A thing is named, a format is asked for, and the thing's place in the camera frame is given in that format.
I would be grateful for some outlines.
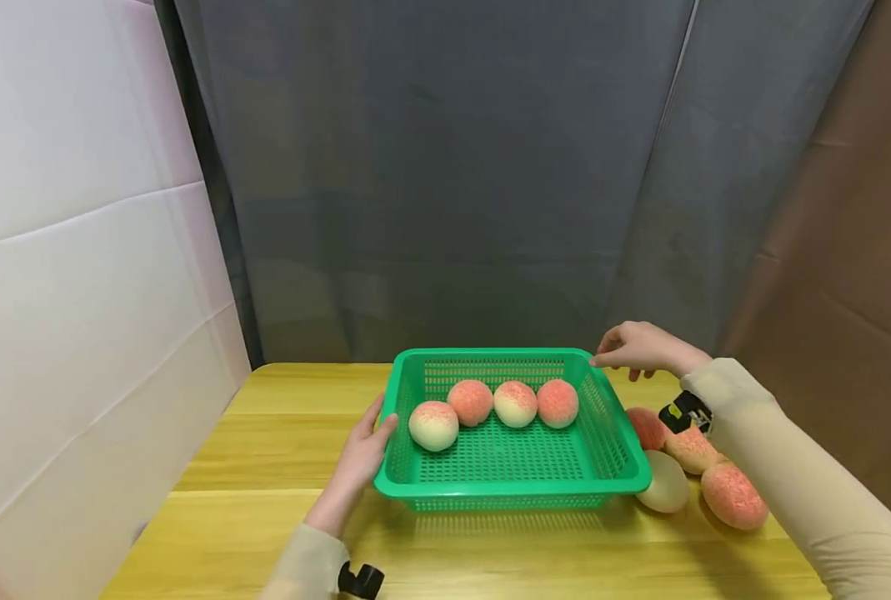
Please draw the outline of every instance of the green plastic basket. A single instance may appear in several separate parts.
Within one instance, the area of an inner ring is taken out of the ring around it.
[[[395,358],[382,420],[399,425],[375,488],[414,511],[591,509],[610,494],[639,493],[652,481],[638,437],[591,355],[577,348],[416,348]],[[534,421],[503,425],[495,411],[463,427],[443,452],[408,435],[408,417],[426,400],[445,402],[452,385],[481,379],[492,391],[509,379],[532,390],[561,378],[578,391],[578,418],[565,429]]]

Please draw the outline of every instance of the yellow tabletop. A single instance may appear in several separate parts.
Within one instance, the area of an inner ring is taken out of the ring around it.
[[[135,544],[105,600],[257,597],[389,365],[268,365],[238,392]],[[668,375],[609,377],[626,406],[678,393]],[[382,600],[828,598],[772,519],[728,529],[698,499],[672,517],[616,497],[597,512],[415,514],[368,491],[346,532]]]

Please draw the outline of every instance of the beige sleeve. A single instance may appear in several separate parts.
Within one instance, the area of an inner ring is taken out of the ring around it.
[[[338,593],[338,570],[348,560],[345,544],[302,523],[259,600],[330,600]]]
[[[709,440],[743,470],[837,600],[891,600],[891,512],[788,420],[739,362],[681,381],[714,415]]]

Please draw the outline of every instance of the white wall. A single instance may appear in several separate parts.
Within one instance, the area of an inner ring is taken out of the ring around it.
[[[247,375],[154,8],[0,0],[0,593],[95,598]]]

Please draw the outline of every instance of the hand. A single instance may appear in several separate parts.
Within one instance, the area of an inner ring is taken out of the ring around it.
[[[648,379],[658,370],[684,378],[711,360],[702,350],[650,322],[627,321],[605,333],[590,362],[599,368],[629,367],[628,379],[638,381],[642,372]]]
[[[373,431],[382,411],[383,400],[384,394],[375,398],[375,402],[352,427],[342,454],[338,456],[332,478],[305,517],[307,525],[333,538],[342,536],[345,522],[358,504],[362,490],[379,473],[388,438],[398,425],[398,415],[393,414],[384,419],[377,431]]]
[[[384,448],[388,445],[388,438],[395,431],[395,426],[398,425],[398,415],[389,415],[382,422],[382,426],[372,432],[383,403],[382,393],[375,398],[375,402],[372,402],[348,434],[342,454],[338,456],[338,465],[329,481],[329,487],[358,493],[368,485],[368,482],[375,479],[376,473],[379,473],[379,467],[384,459]]]

